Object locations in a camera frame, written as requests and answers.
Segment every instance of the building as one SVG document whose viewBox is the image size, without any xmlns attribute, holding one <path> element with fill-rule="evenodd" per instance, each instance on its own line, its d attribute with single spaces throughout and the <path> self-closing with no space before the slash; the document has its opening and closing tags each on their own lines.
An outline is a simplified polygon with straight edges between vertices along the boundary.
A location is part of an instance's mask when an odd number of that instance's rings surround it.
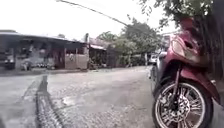
<svg viewBox="0 0 224 128">
<path fill-rule="evenodd" d="M 0 66 L 6 69 L 87 69 L 88 60 L 83 42 L 0 32 Z"/>
</svg>

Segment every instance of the ground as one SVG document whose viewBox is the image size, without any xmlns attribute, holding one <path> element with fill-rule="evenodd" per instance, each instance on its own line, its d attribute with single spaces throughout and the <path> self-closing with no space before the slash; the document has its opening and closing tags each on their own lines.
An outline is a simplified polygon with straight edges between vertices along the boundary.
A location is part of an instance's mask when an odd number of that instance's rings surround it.
<svg viewBox="0 0 224 128">
<path fill-rule="evenodd" d="M 66 128 L 154 128 L 151 81 L 147 73 L 147 68 L 135 67 L 48 74 L 47 88 L 42 90 L 48 91 L 49 99 L 46 99 L 50 100 L 53 113 Z M 2 121 L 7 128 L 14 128 L 18 124 L 16 119 L 21 120 L 21 115 L 27 115 L 24 114 L 29 110 L 26 107 L 32 105 L 25 102 L 24 106 L 20 102 L 32 92 L 29 91 L 32 83 L 38 79 L 39 76 L 0 78 L 0 127 Z M 45 110 L 51 110 L 43 101 Z M 224 111 L 217 104 L 214 108 L 211 128 L 222 128 Z"/>
<path fill-rule="evenodd" d="M 48 92 L 66 127 L 153 126 L 149 80 L 142 67 L 50 75 Z"/>
</svg>

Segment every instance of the motorcycle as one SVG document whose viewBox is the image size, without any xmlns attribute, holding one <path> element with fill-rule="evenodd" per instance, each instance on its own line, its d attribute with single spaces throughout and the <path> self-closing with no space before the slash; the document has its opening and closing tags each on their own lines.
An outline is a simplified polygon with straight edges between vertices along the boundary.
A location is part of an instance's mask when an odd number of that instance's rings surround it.
<svg viewBox="0 0 224 128">
<path fill-rule="evenodd" d="M 213 118 L 218 91 L 206 76 L 206 57 L 189 31 L 171 37 L 166 53 L 159 54 L 152 116 L 158 128 L 205 128 Z"/>
</svg>

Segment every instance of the motorcycle body panel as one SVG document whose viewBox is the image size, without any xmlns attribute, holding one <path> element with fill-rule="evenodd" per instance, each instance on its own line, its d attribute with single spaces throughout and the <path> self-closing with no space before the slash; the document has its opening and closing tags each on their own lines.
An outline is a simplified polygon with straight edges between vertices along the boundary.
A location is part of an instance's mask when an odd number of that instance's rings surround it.
<svg viewBox="0 0 224 128">
<path fill-rule="evenodd" d="M 191 79 L 200 83 L 207 90 L 209 95 L 213 97 L 218 104 L 220 104 L 219 93 L 215 85 L 213 85 L 213 83 L 206 77 L 205 73 L 185 66 L 182 68 L 180 75 L 182 78 Z"/>
</svg>

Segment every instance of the wheel rim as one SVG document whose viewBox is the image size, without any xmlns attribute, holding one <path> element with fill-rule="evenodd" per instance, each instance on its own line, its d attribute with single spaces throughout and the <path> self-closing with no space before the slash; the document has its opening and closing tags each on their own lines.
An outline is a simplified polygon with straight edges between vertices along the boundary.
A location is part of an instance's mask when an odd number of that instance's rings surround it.
<svg viewBox="0 0 224 128">
<path fill-rule="evenodd" d="M 165 88 L 155 104 L 156 120 L 162 128 L 198 128 L 205 117 L 205 100 L 194 86 L 181 83 L 178 108 L 168 108 L 174 84 Z"/>
</svg>

